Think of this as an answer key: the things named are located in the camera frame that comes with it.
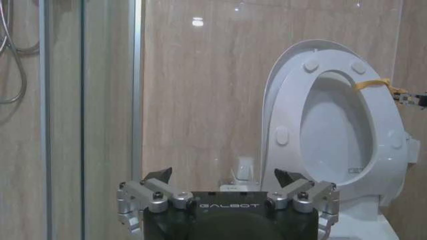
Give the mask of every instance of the white toilet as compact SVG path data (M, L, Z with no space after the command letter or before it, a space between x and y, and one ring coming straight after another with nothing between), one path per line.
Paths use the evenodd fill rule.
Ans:
M307 40L271 70L262 117L262 191L280 188L274 171L337 183L339 222L330 239L399 239L379 212L399 195L411 137L370 64L345 46Z

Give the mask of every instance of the marble wall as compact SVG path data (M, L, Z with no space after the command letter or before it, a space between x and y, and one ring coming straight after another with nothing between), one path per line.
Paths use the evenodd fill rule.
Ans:
M14 2L12 38L19 47L39 40L39 7ZM40 157L39 56L22 58L27 92L20 102L0 105L0 239L44 240L46 162ZM15 96L22 84L11 51L0 56L0 98Z
M427 2L405 0L395 61L394 85L418 93L427 91ZM410 166L399 198L386 216L402 240L427 239L427 112L401 107L407 132L422 142L418 163Z
M401 0L147 0L143 174L215 190L238 156L259 165L266 81L307 39L347 45L394 74Z

